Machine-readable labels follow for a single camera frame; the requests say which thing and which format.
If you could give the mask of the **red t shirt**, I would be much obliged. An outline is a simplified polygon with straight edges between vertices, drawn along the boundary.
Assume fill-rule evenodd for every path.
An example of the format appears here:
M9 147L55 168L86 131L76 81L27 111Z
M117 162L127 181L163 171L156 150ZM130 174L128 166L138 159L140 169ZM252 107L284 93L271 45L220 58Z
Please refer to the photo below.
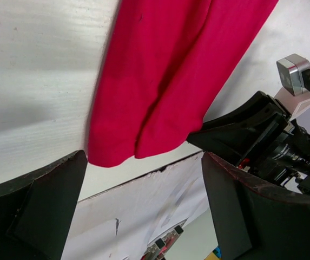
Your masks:
M276 1L122 1L89 126L88 161L169 152L198 131Z

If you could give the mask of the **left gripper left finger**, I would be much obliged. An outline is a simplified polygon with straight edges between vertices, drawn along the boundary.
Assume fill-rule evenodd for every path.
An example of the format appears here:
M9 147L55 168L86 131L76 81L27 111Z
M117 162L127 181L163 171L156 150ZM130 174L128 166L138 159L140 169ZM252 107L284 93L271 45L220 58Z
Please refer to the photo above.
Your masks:
M0 259L60 259L87 157L74 151L0 184Z

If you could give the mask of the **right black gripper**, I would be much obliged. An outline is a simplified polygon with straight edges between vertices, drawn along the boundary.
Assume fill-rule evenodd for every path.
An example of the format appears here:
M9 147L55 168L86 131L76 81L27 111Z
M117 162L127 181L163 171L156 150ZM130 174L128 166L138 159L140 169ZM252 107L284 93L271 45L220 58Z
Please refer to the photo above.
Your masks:
M258 91L236 110L205 122L187 141L274 185L295 179L310 196L310 134L296 119L273 134L290 116L279 100Z

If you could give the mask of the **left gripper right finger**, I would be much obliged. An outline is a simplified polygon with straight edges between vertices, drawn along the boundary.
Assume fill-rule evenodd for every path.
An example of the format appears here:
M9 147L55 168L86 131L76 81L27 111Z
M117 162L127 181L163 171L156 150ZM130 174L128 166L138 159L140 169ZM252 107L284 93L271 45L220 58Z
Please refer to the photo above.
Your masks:
M310 196L209 152L202 172L222 259L310 259Z

